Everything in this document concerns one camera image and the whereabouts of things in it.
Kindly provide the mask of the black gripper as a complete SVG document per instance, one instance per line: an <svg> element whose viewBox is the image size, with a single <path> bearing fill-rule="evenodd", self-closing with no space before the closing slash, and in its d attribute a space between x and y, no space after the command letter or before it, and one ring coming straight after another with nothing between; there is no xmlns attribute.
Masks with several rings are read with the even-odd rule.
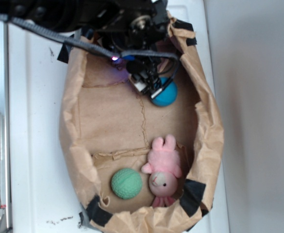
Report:
<svg viewBox="0 0 284 233"><path fill-rule="evenodd" d="M166 37L166 0L96 0L94 26L110 51L147 50Z"/></svg>

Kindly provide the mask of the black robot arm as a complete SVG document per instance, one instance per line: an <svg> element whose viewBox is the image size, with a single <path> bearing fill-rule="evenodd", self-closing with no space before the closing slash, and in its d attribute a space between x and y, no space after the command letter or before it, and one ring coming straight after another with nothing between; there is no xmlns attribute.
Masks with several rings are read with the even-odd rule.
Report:
<svg viewBox="0 0 284 233"><path fill-rule="evenodd" d="M103 36L111 50L146 50L167 35L165 0L0 0L0 21L31 20L57 33Z"/></svg>

